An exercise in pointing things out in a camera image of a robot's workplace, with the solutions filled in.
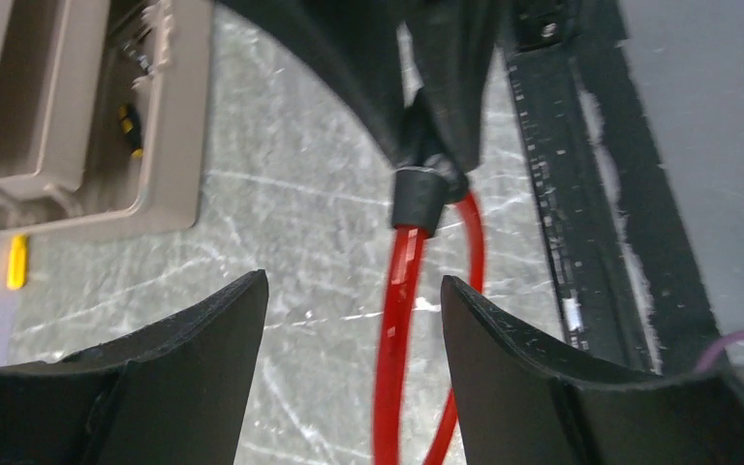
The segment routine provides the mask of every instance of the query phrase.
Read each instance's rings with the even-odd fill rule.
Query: black and yellow screwdriver handle
[[[121,124],[121,132],[132,148],[132,157],[143,156],[143,135],[140,124],[139,111],[133,104],[124,104],[118,107],[118,122]]]

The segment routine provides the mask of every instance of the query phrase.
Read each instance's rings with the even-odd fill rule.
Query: red cable
[[[469,281],[475,290],[482,292],[485,251],[478,203],[475,196],[469,193],[455,206],[463,218],[469,238],[471,263]],[[426,231],[414,227],[399,227],[395,231],[381,324],[375,407],[372,414],[372,448],[376,465],[399,463],[400,406],[409,342],[409,323],[418,289],[420,260],[428,236]],[[456,424],[457,407],[450,390],[438,432],[423,462],[425,465],[443,463]]]

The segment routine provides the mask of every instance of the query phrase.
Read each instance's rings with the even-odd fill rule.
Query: yellow handle
[[[10,263],[7,268],[7,288],[15,291],[27,283],[27,236],[17,235],[10,244]]]

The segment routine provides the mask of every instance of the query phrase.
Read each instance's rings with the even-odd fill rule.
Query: gray floor
[[[201,218],[111,243],[34,238],[10,362],[56,360],[153,323],[265,268],[271,299],[239,464],[369,463],[370,399],[388,266],[390,171],[356,120],[288,52],[216,16]],[[503,71],[487,95],[486,294],[560,328]],[[420,463],[449,388],[439,284],[466,274],[453,212],[430,245],[413,324],[403,463]],[[447,463],[463,463],[459,441]]]

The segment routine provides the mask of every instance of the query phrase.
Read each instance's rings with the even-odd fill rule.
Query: bolt
[[[554,35],[555,32],[557,32],[557,24],[550,22],[546,26],[543,27],[541,36],[543,36],[544,39],[549,39],[550,37]]]

